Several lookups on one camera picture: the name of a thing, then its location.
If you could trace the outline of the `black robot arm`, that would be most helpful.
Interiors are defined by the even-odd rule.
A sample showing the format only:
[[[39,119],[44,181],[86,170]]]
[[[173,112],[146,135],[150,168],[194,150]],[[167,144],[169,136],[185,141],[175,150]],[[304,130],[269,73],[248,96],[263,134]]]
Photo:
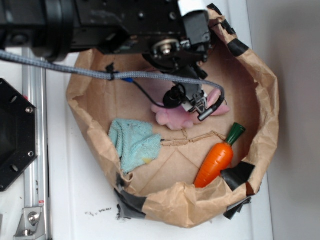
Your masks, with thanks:
[[[27,47],[48,62],[96,49],[141,54],[163,73],[205,79],[210,47],[201,0],[3,0],[1,49]]]

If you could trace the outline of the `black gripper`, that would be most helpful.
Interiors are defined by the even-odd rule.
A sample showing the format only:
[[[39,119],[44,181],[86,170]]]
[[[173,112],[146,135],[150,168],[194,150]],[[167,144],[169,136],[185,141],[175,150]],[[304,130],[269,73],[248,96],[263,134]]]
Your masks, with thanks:
[[[142,54],[168,74],[208,59],[211,34],[202,0],[109,0],[106,13],[106,24],[116,29],[99,47],[105,55]]]

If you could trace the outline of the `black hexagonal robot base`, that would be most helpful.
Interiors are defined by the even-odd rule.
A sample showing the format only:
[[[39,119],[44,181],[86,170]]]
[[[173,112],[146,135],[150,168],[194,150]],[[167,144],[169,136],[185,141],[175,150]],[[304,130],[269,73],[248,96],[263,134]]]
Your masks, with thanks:
[[[5,192],[37,157],[36,113],[5,79],[0,79],[0,191]]]

